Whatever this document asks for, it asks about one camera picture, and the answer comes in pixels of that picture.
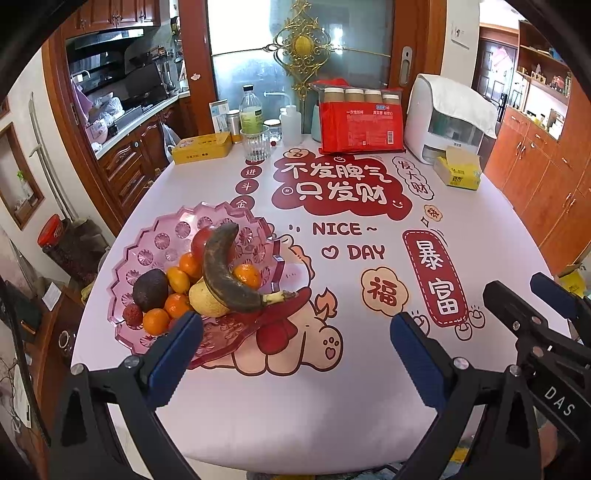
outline table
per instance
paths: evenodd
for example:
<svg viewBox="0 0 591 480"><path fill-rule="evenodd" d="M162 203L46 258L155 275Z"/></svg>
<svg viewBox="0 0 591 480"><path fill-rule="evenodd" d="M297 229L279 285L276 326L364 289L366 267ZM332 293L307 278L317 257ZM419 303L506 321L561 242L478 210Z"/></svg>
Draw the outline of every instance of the table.
<svg viewBox="0 0 591 480"><path fill-rule="evenodd" d="M276 355L251 336L208 369L186 372L157 413L188 457L302 474L408 458L435 413L390 343L390 317L401 309L477 368L503 371L516 358L515 338L482 302L492 280L568 335L566 321L530 292L531 276L548 269L486 177L477 192L454 189L410 153L315 158L317 147L308 137L249 166L239 145L224 159L169 166L96 280L73 359L90 369L129 355L107 321L107 287L124 247L157 216L228 201L251 207L281 238L282 286L310 299L285 324L295 336ZM124 425L120 413L113 420Z"/></svg>

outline window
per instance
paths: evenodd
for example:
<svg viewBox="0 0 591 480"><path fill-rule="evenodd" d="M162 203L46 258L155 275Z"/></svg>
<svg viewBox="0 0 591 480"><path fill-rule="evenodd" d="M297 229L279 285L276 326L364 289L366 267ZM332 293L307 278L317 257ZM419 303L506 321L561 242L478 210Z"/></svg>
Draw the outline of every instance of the window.
<svg viewBox="0 0 591 480"><path fill-rule="evenodd" d="M265 119L278 118L288 102L299 104L294 79L263 48L273 43L292 10L294 0L207 0L210 45L217 97L238 108L242 85L252 83L263 104ZM391 0L311 0L306 13L318 18L334 52L312 80L342 77L350 85L383 88L388 84L394 3ZM276 52L289 63L283 50ZM305 132L310 132L315 92L304 107Z"/></svg>

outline banana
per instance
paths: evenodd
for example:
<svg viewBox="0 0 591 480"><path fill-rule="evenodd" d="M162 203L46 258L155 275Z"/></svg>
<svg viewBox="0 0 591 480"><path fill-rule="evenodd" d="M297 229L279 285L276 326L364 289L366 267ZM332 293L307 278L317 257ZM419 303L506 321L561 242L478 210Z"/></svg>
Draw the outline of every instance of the banana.
<svg viewBox="0 0 591 480"><path fill-rule="evenodd" d="M235 223L224 223L215 229L205 244L203 279L215 299L233 312L249 313L294 298L296 293L284 290L261 295L232 275L226 260L238 229Z"/></svg>

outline pink glass fruit bowl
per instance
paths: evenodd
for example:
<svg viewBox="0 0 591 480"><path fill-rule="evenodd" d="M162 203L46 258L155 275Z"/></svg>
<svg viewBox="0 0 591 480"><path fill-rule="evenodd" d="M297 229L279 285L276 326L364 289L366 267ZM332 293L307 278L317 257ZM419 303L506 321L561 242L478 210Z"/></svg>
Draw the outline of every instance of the pink glass fruit bowl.
<svg viewBox="0 0 591 480"><path fill-rule="evenodd" d="M115 324L115 339L134 355L146 353L156 341L142 327L129 327L123 320L123 309L133 303L131 296L137 278L153 268L166 272L178 265L181 255L191 250L191 240L201 228L226 222L240 227L235 240L236 258L230 268L250 263L261 273L261 293L279 290L284 261L279 256L280 242L272 239L269 224L256 218L250 210L234 208L229 203L214 207L200 203L194 209L181 208L177 213L159 217L150 228L138 234L133 245L126 247L124 258L113 269L113 284L108 288L109 321ZM256 315L229 314L220 319L204 318L203 341L191 360L189 369L197 368L236 351L241 343L262 325Z"/></svg>

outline gold ornament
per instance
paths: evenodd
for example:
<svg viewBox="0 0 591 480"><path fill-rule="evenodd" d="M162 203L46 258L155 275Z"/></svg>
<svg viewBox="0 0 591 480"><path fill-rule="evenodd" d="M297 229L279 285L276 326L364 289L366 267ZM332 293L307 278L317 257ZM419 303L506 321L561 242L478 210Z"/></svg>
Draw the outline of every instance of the gold ornament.
<svg viewBox="0 0 591 480"><path fill-rule="evenodd" d="M306 0L295 0L291 8L296 15L288 18L273 43L263 48L273 52L275 61L295 79L294 91L301 100L310 90L311 78L329 61L330 53L334 51L330 35L320 28L318 18L306 13L310 7Z"/></svg>

